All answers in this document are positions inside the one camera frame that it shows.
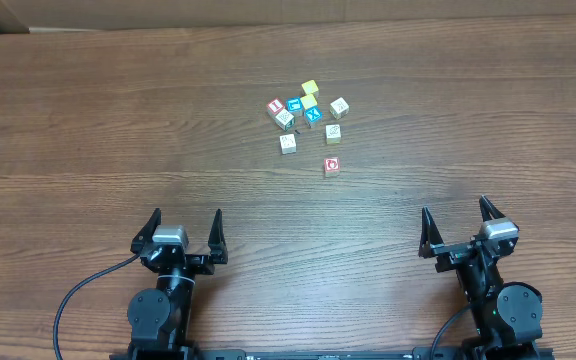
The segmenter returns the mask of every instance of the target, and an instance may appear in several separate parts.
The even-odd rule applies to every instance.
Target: white cube
[[[288,131],[293,125],[295,125],[295,117],[288,112],[288,110],[283,109],[275,116],[275,122],[284,131]]]
[[[346,116],[346,114],[348,114],[348,110],[350,110],[350,107],[344,98],[339,98],[330,103],[330,112],[332,113],[332,116],[334,116],[337,120]]]
[[[326,144],[339,144],[341,142],[341,127],[339,124],[326,125]]]
[[[295,141],[294,134],[281,135],[279,137],[279,143],[281,144],[281,153],[283,155],[297,152],[297,142]]]

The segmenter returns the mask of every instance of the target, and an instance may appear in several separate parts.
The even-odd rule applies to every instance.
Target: yellow cube
[[[304,95],[313,94],[315,98],[319,98],[319,88],[317,87],[315,80],[306,81],[305,83],[301,84],[301,89]]]
[[[308,94],[301,99],[301,104],[304,106],[304,110],[308,110],[313,106],[317,106],[317,99],[312,94]]]

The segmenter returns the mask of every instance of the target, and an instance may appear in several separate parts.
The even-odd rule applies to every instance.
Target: cable
[[[446,329],[448,329],[450,325],[452,325],[452,323],[455,322],[455,320],[459,319],[459,317],[463,315],[466,311],[472,309],[472,306],[473,306],[472,303],[466,305],[463,309],[459,310],[455,315],[453,315],[450,319],[448,319],[448,321],[446,321],[444,326],[442,326],[441,329],[439,329],[439,332],[437,333],[437,336],[435,336],[435,340],[432,341],[432,346],[430,347],[430,357],[428,358],[429,360],[433,360],[435,358],[435,350],[437,349],[437,345],[439,345],[441,335],[444,334]]]
[[[55,324],[52,327],[52,346],[55,349],[55,355],[57,355],[57,360],[63,360],[64,358],[61,357],[61,351],[59,351],[59,340],[58,340],[58,332],[59,332],[59,320],[61,319],[61,313],[64,312],[64,308],[66,307],[66,303],[68,303],[68,300],[70,300],[70,298],[75,294],[75,292],[77,292],[77,290],[81,289],[84,285],[88,284],[89,282],[98,279],[108,273],[111,273],[117,269],[120,269],[128,264],[130,264],[131,262],[137,260],[139,258],[139,254],[131,257],[128,260],[125,260],[124,262],[121,262],[115,266],[109,267],[106,270],[100,271],[98,273],[96,273],[95,275],[92,275],[88,278],[86,278],[85,280],[83,280],[82,282],[80,282],[79,284],[75,285],[74,288],[72,288],[72,290],[70,290],[68,292],[68,294],[66,294],[66,297],[61,301],[61,305],[59,305],[59,310],[57,310],[57,315],[55,316]]]

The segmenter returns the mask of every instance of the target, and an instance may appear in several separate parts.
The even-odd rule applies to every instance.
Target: wooden table
[[[309,79],[326,112],[350,104],[342,144],[300,119],[282,156],[264,105]],[[129,257],[155,207],[196,251],[224,211],[204,348],[429,345],[465,300],[417,257],[421,207],[463,242],[482,193],[521,227],[499,266],[543,292],[539,344],[576,358],[576,16],[0,36],[0,359],[54,358],[63,296]],[[125,349],[154,284],[132,264],[77,293],[64,357]],[[472,335],[465,317],[445,343]]]

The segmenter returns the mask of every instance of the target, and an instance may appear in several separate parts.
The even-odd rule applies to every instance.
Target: toy block
[[[317,106],[317,99],[312,94],[308,94],[301,99],[301,105],[304,107],[304,111],[310,109],[313,106]]]
[[[321,112],[321,110],[319,110],[319,107],[317,106],[306,110],[304,115],[306,116],[306,123],[308,123],[308,126],[311,128],[314,127],[315,124],[324,117],[324,114]]]
[[[301,104],[299,98],[286,100],[286,109],[293,116],[304,116],[304,106]]]
[[[324,175],[325,177],[339,176],[341,171],[341,164],[339,158],[324,159]]]
[[[266,105],[266,110],[268,110],[268,115],[270,115],[273,119],[283,109],[285,109],[284,104],[281,103],[281,100],[279,100],[279,98],[274,99],[273,101],[269,102],[268,105]]]
[[[319,87],[317,87],[317,83],[315,80],[306,81],[305,83],[301,84],[301,93],[303,95],[313,94],[315,98],[319,98]]]
[[[294,134],[281,135],[279,137],[279,143],[281,144],[281,153],[283,155],[297,152],[297,142],[295,141]]]
[[[295,117],[292,116],[288,110],[283,109],[277,116],[275,116],[275,122],[284,131],[288,131],[293,125],[295,125]]]
[[[341,127],[339,125],[326,125],[326,144],[339,144],[341,142]]]
[[[348,110],[350,110],[350,107],[344,98],[339,98],[330,103],[330,112],[332,113],[332,116],[334,116],[337,120],[346,116],[346,114],[348,114]]]

